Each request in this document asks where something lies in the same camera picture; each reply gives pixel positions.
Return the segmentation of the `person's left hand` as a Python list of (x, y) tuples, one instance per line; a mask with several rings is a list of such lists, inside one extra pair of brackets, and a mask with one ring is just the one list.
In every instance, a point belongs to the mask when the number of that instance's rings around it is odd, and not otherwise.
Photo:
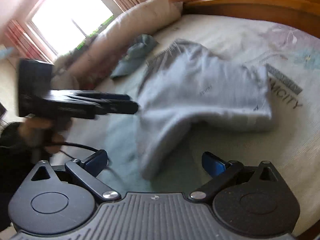
[(53, 120), (36, 116), (26, 118), (18, 127), (18, 133), (24, 142), (32, 147), (44, 148), (48, 153), (54, 154), (60, 151), (61, 143), (65, 142), (72, 120), (62, 122), (63, 128), (56, 129)]

